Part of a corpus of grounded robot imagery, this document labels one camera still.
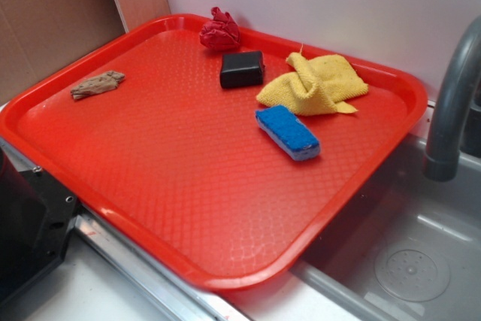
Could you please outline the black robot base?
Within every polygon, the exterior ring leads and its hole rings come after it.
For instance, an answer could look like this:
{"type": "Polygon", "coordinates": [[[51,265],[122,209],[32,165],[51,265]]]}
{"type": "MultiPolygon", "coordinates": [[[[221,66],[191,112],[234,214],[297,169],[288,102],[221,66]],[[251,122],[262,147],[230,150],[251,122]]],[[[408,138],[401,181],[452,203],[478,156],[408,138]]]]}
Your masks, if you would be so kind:
{"type": "Polygon", "coordinates": [[[18,171],[1,152],[1,306],[65,259],[77,196],[47,171],[18,171]]]}

